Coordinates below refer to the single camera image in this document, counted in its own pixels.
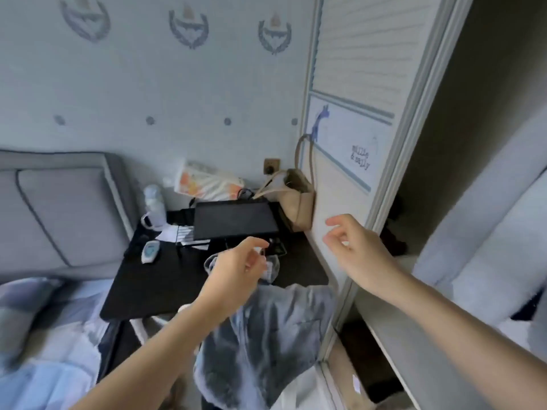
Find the pillow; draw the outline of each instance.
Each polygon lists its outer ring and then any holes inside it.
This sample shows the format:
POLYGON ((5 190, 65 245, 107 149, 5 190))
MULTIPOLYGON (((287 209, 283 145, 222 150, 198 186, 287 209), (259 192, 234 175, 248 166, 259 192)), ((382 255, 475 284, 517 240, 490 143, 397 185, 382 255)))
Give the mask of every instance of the pillow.
POLYGON ((59 279, 27 278, 0 285, 0 373, 23 350, 34 316, 62 285, 59 279))

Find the shelf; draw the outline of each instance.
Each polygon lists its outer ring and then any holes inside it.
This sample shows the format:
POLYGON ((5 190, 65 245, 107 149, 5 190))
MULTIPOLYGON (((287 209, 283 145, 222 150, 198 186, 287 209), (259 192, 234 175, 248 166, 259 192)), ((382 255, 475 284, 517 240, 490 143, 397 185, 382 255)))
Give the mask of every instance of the shelf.
POLYGON ((404 313, 360 290, 355 306, 419 410, 492 410, 404 313))

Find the orange and white package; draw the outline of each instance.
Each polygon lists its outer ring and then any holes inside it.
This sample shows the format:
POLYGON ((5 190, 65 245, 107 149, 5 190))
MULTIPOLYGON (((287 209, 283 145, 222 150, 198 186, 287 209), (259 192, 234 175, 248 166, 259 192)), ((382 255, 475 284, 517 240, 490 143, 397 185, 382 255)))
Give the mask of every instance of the orange and white package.
POLYGON ((184 160, 174 191, 208 201, 236 200, 244 186, 243 180, 233 174, 184 160))

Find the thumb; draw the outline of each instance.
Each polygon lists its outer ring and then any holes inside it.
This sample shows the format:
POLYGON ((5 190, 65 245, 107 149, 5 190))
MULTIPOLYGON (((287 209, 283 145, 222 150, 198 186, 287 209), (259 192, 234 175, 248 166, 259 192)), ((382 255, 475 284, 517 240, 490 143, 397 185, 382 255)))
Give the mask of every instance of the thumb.
POLYGON ((336 257, 345 256, 350 252, 340 239, 332 234, 326 234, 323 237, 323 241, 336 257))
POLYGON ((251 267, 247 271, 247 274, 253 279, 256 278, 256 280, 258 280, 260 279, 266 268, 266 258, 264 256, 259 256, 258 259, 256 259, 256 262, 251 265, 251 267))

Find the hand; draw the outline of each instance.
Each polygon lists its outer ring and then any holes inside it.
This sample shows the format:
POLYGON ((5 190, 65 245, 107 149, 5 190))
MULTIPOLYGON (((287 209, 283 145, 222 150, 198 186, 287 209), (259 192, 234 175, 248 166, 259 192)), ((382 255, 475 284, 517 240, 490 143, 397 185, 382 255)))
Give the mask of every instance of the hand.
POLYGON ((362 227, 350 214, 331 217, 325 223, 336 226, 323 237, 323 241, 342 269, 361 288, 387 300, 390 289, 406 273, 389 254, 379 236, 362 227))
POLYGON ((195 303, 218 313, 219 322, 233 315, 247 302, 267 268, 266 258, 254 248, 268 246, 267 241, 247 237, 235 248, 220 253, 195 303))

